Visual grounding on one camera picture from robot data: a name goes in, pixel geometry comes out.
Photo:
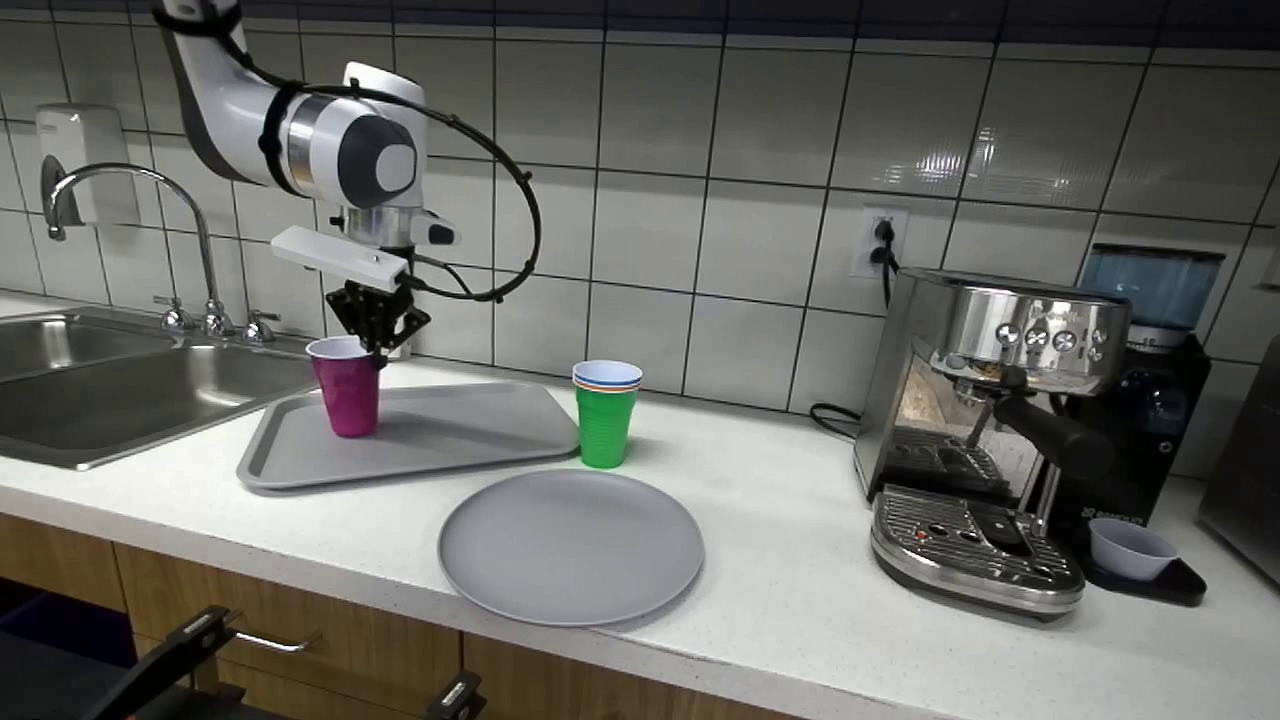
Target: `wooden cabinet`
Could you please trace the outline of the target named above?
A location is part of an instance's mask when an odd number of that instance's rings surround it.
[[[300,720],[425,720],[426,701],[460,667],[478,673],[485,720],[773,720],[765,709],[719,697],[12,515],[0,515],[0,578],[126,614],[139,652],[208,604],[227,610],[232,628],[305,644],[300,652],[272,652],[232,641],[215,657],[215,677],[244,690],[247,703]]]
[[[485,720],[776,720],[776,711],[468,638]]]
[[[113,543],[0,515],[0,578],[122,614]]]
[[[275,652],[235,641],[215,657],[218,682],[244,682],[247,701],[266,711],[425,718],[426,697],[460,667],[460,632],[449,628],[156,553],[114,549],[114,559],[139,648],[151,648],[208,604],[227,610],[244,632],[305,644],[300,652]]]

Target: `stainless steel sink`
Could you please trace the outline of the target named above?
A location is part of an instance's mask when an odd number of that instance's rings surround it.
[[[172,339],[160,321],[145,324],[107,311],[17,317],[0,321],[0,379],[164,348]]]
[[[6,377],[0,379],[0,455],[92,470],[307,386],[312,364],[305,356],[225,344],[122,352],[114,360]]]

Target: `plastic cup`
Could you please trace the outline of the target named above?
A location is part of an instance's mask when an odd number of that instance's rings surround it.
[[[307,356],[324,397],[327,427],[346,440],[371,436],[381,371],[360,338],[320,338],[307,344]]]
[[[576,452],[587,470],[618,470],[628,462],[639,377],[623,360],[570,364]]]

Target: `white countertop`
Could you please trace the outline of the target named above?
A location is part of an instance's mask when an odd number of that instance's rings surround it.
[[[470,379],[501,377],[384,371],[388,389]],[[1027,625],[917,598],[874,568],[849,440],[644,397],[618,472],[694,515],[707,568],[644,628],[556,632],[460,601],[435,536],[470,493],[576,462],[256,495],[235,479],[256,421],[92,472],[0,462],[0,511],[791,718],[1246,720],[1280,709],[1280,598],[1188,520],[1192,493],[1166,493],[1154,528],[1209,580],[1199,610],[1089,587],[1069,619]]]

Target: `sink faucet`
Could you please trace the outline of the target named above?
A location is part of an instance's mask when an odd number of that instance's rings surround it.
[[[201,213],[201,203],[193,199],[193,192],[180,187],[172,176],[164,176],[164,171],[156,171],[156,170],[145,170],[145,163],[85,163],[85,170],[70,170],[70,171],[59,176],[59,180],[51,186],[51,192],[43,196],[49,242],[69,242],[64,224],[79,224],[70,187],[77,187],[79,180],[92,180],[92,176],[156,176],[164,187],[172,187],[172,192],[193,210],[194,242],[201,242],[201,270],[203,270],[203,321],[201,321],[201,331],[203,331],[208,339],[218,339],[218,338],[227,331],[227,317],[225,317],[225,304],[215,302],[215,286],[211,286],[208,224],[203,224],[203,213]]]

